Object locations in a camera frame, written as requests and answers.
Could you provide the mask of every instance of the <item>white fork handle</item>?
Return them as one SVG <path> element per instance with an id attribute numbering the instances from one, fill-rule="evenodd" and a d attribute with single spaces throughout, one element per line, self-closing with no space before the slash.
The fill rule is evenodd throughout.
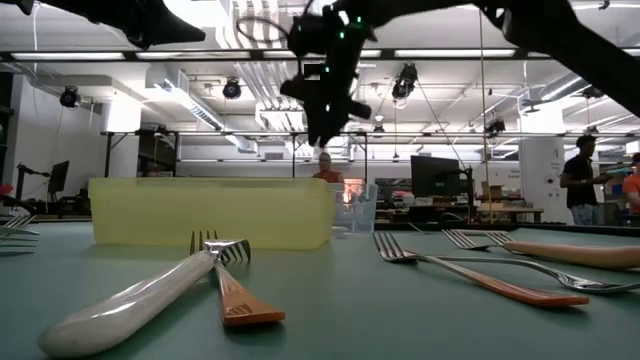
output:
<path id="1" fill-rule="evenodd" d="M 213 269 L 213 256 L 199 252 L 168 271 L 73 314 L 46 329 L 38 346 L 54 358 L 77 358 L 113 347 L 153 319 Z"/>

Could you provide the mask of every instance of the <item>fluorescent light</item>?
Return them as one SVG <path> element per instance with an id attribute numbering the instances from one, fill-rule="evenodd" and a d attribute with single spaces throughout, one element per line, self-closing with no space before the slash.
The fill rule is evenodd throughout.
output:
<path id="1" fill-rule="evenodd" d="M 382 52 L 380 50 L 362 50 L 360 53 L 361 58 L 377 58 L 380 57 Z"/>
<path id="2" fill-rule="evenodd" d="M 223 27 L 229 14 L 222 1 L 163 0 L 174 15 L 197 28 Z"/>
<path id="3" fill-rule="evenodd" d="M 480 57 L 481 49 L 396 50 L 396 57 Z M 513 56 L 515 49 L 485 49 L 485 57 Z"/>
<path id="4" fill-rule="evenodd" d="M 456 6 L 456 9 L 478 11 L 478 8 L 475 5 L 471 5 L 471 4 L 458 5 L 458 6 Z"/>
<path id="5" fill-rule="evenodd" d="M 194 131 L 194 132 L 180 132 L 180 136 L 220 136 L 221 132 L 205 132 L 205 131 Z"/>
<path id="6" fill-rule="evenodd" d="M 268 131 L 261 131 L 261 132 L 235 131 L 233 132 L 233 134 L 238 136 L 289 136 L 291 135 L 291 133 L 288 133 L 288 132 L 268 132 Z"/>
<path id="7" fill-rule="evenodd" d="M 137 52 L 140 60 L 214 60 L 214 59 L 248 59 L 248 51 L 198 51 L 198 52 Z"/>
<path id="8" fill-rule="evenodd" d="M 369 58 L 378 58 L 380 57 L 380 50 L 362 50 L 360 53 L 360 58 L 369 59 Z M 268 50 L 263 53 L 266 59 L 283 59 L 283 58 L 295 58 L 296 55 L 289 50 Z M 308 54 L 305 58 L 324 58 L 322 55 L 318 54 Z"/>
<path id="9" fill-rule="evenodd" d="M 95 53 L 69 53 L 69 52 L 46 52 L 46 53 L 12 53 L 14 59 L 19 61 L 31 60 L 124 60 L 124 54 L 117 52 L 95 52 Z"/>
<path id="10" fill-rule="evenodd" d="M 600 4 L 574 5 L 573 10 L 595 10 L 600 9 Z M 640 9 L 640 4 L 610 4 L 609 8 L 618 9 Z"/>
<path id="11" fill-rule="evenodd" d="M 266 59 L 282 59 L 282 58 L 295 58 L 296 55 L 289 50 L 269 50 L 263 53 Z M 317 54 L 306 55 L 305 58 L 320 58 L 322 56 Z"/>

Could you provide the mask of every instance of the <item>table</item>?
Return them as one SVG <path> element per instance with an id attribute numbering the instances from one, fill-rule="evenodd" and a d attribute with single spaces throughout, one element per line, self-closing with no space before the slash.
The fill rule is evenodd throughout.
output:
<path id="1" fill-rule="evenodd" d="M 542 222 L 542 213 L 544 209 L 538 208 L 517 208 L 517 207 L 508 207 L 508 208 L 493 208 L 494 213 L 509 213 L 511 215 L 511 222 L 518 222 L 518 214 L 533 214 L 533 222 L 540 223 Z M 488 213 L 490 212 L 488 208 L 478 209 L 479 213 Z"/>
<path id="2" fill-rule="evenodd" d="M 186 256 L 184 248 L 94 246 L 90 223 L 38 224 L 37 253 L 0 258 L 0 359 L 42 360 L 38 334 L 99 299 Z M 516 240 L 631 245 L 639 238 L 519 229 Z M 440 233 L 397 232 L 408 249 L 459 250 Z M 482 238 L 474 237 L 477 243 Z M 602 281 L 637 273 L 571 265 L 558 269 Z M 460 264 L 502 280 L 568 293 L 537 272 Z M 92 359 L 635 359 L 640 294 L 592 296 L 591 304 L 545 310 L 488 292 L 430 264 L 383 262 L 372 240 L 334 240 L 315 251 L 254 251 L 230 272 L 260 299 L 287 311 L 281 325 L 225 330 L 214 277 L 203 279 L 132 338 Z"/>

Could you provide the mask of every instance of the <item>ceiling duct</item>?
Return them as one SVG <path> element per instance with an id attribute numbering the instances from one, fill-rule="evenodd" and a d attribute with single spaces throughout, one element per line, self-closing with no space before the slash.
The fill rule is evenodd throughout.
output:
<path id="1" fill-rule="evenodd" d="M 222 116 L 209 107 L 203 99 L 189 91 L 189 77 L 182 70 L 163 64 L 154 64 L 147 71 L 146 82 L 147 87 L 162 88 L 169 93 L 175 93 L 176 102 L 211 128 L 229 132 L 242 131 L 227 126 Z M 239 152 L 252 154 L 258 152 L 258 144 L 255 141 L 236 135 L 227 135 L 225 138 L 233 143 Z"/>
<path id="2" fill-rule="evenodd" d="M 629 38 L 627 38 L 624 43 L 626 47 L 635 47 L 640 46 L 640 33 L 635 34 Z M 575 92 L 578 92 L 582 89 L 589 87 L 589 84 L 586 80 L 581 78 L 580 76 L 569 73 L 563 76 L 560 80 L 557 80 L 540 91 L 540 100 L 543 101 L 556 101 L 560 100 L 564 97 L 567 97 Z"/>

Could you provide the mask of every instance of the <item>white pillar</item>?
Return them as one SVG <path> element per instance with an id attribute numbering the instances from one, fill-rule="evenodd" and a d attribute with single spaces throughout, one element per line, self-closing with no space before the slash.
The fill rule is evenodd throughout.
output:
<path id="1" fill-rule="evenodd" d="M 112 102 L 105 104 L 105 131 L 139 130 L 142 116 L 140 106 L 140 103 L 126 96 L 116 97 Z M 109 177 L 136 177 L 139 145 L 140 140 L 137 136 L 127 136 L 111 150 Z"/>
<path id="2" fill-rule="evenodd" d="M 522 132 L 564 133 L 562 107 L 545 104 L 538 112 L 521 114 Z M 522 196 L 536 208 L 544 209 L 542 221 L 567 222 L 566 191 L 560 188 L 564 167 L 562 138 L 528 138 L 520 141 Z"/>

